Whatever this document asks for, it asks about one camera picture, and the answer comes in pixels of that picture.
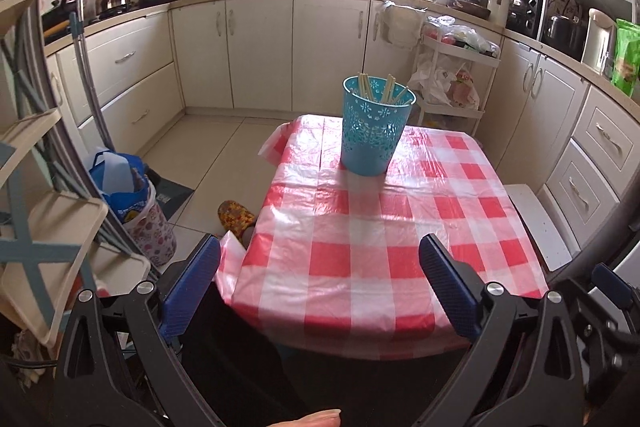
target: teal basket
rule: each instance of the teal basket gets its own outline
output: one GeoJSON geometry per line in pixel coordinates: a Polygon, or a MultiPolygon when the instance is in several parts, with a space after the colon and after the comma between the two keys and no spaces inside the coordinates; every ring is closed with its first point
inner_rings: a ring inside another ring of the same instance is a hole
{"type": "MultiPolygon", "coordinates": [[[[380,99],[386,80],[370,76],[369,82],[375,98],[380,99]]],[[[415,95],[407,90],[398,105],[370,102],[356,93],[358,77],[347,78],[343,83],[344,105],[342,110],[342,164],[360,176],[378,176],[386,172],[398,146],[402,130],[415,103],[415,95]]],[[[394,97],[404,86],[396,84],[394,97]]]]}

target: hand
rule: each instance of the hand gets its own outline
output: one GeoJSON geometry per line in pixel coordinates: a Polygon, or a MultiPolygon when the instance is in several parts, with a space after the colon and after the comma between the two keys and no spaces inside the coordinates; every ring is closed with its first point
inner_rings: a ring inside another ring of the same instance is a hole
{"type": "Polygon", "coordinates": [[[271,427],[340,427],[340,409],[320,411],[300,420],[277,423],[271,427]]]}

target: plastic tablecloth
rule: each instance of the plastic tablecloth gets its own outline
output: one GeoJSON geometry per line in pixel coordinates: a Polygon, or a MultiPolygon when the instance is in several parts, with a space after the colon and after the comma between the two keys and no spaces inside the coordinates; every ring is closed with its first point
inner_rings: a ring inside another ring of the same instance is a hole
{"type": "Polygon", "coordinates": [[[216,283],[272,341],[356,359],[412,359],[466,345],[418,263],[436,233],[458,261],[512,294],[545,278],[504,187],[470,136],[406,127],[386,174],[340,163],[342,120],[301,116],[259,155],[277,165],[247,251],[228,233],[216,283]]]}

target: green bag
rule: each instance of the green bag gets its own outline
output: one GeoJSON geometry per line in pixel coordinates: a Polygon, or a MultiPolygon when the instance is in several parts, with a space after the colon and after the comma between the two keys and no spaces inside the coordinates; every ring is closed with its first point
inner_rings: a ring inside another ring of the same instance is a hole
{"type": "Polygon", "coordinates": [[[611,83],[631,96],[640,70],[640,26],[618,19],[616,63],[611,83]]]}

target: floral slipper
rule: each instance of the floral slipper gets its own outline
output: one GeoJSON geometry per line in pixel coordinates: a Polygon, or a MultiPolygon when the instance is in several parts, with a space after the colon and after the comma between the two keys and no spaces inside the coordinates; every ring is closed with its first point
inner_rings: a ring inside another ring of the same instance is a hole
{"type": "Polygon", "coordinates": [[[255,216],[237,201],[226,200],[218,207],[220,223],[228,232],[229,230],[242,241],[244,230],[255,225],[255,216]]]}

